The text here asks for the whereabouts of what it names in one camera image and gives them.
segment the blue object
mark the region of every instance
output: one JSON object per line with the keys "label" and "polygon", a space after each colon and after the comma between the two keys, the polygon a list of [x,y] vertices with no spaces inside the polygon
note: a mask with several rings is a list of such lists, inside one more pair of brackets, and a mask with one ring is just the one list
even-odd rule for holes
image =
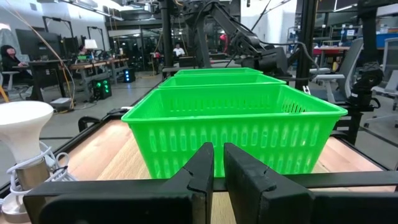
{"label": "blue object", "polygon": [[398,37],[398,34],[378,34],[376,35],[376,46],[384,47],[385,40]]}

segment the woman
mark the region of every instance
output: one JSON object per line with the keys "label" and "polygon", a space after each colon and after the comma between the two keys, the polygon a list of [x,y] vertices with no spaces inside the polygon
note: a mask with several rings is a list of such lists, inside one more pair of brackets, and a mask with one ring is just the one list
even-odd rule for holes
{"label": "woman", "polygon": [[[33,85],[33,77],[32,75],[27,72],[27,70],[23,68],[15,68],[15,67],[25,67],[27,64],[25,62],[21,62],[16,57],[15,48],[10,45],[3,45],[0,48],[1,54],[1,63],[2,63],[2,70],[4,72],[19,72],[13,76],[14,83],[25,83],[28,84],[29,89],[27,92],[32,91],[30,97],[27,100],[35,100],[35,87]],[[4,82],[9,81],[9,75],[3,75]]]}

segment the floor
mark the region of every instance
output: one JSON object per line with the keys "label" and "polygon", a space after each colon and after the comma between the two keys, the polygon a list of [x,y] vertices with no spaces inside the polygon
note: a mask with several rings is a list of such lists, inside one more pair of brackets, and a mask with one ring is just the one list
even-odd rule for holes
{"label": "floor", "polygon": [[[78,134],[77,121],[82,116],[94,116],[102,118],[107,112],[114,108],[122,106],[129,106],[142,95],[144,95],[150,88],[156,85],[161,80],[158,75],[154,78],[148,78],[148,73],[137,74],[140,78],[134,83],[119,83],[112,86],[112,97],[106,100],[100,100],[96,105],[91,103],[82,103],[81,93],[76,94],[78,104],[77,109],[72,113],[55,114],[51,120],[44,126],[40,137],[54,138],[54,137],[73,137]],[[316,85],[311,85],[310,88],[319,88]],[[46,100],[59,97],[59,92],[56,88],[45,90]],[[388,98],[378,97],[381,101],[382,108],[376,110],[376,114],[390,113],[392,109],[392,100]],[[367,118],[371,118],[374,113],[366,113],[362,118],[362,125]],[[392,121],[385,121],[374,123],[370,125],[370,130],[380,134],[381,136],[398,143],[398,129],[394,128]],[[53,149],[58,148],[67,140],[44,140],[43,142]],[[371,156],[378,162],[393,169],[398,162],[398,148],[391,146],[378,138],[360,131],[356,146],[367,155]],[[9,181],[9,176],[6,170],[15,163],[10,150],[0,142],[0,186]]]}

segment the green basket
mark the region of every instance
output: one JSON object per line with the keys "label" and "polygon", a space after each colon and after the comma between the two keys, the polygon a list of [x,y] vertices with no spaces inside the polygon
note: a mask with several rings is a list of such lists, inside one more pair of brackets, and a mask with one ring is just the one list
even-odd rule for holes
{"label": "green basket", "polygon": [[180,75],[241,75],[241,74],[262,74],[261,71],[252,68],[203,68],[186,69],[178,71],[174,76]]}
{"label": "green basket", "polygon": [[287,85],[236,85],[156,89],[122,121],[152,178],[173,176],[204,142],[213,143],[215,177],[223,177],[225,142],[280,174],[311,172],[346,113]]}
{"label": "green basket", "polygon": [[159,88],[194,87],[194,86],[222,86],[244,84],[286,84],[263,74],[247,75],[182,75],[167,79]]}

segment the lamp shade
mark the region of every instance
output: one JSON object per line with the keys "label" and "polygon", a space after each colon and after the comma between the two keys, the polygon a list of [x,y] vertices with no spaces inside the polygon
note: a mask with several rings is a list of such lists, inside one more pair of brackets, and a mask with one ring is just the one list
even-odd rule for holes
{"label": "lamp shade", "polygon": [[93,39],[86,39],[85,40],[85,47],[86,49],[97,49],[97,42]]}
{"label": "lamp shade", "polygon": [[39,136],[53,108],[39,101],[0,105],[0,141],[10,148],[17,163],[40,155]]}

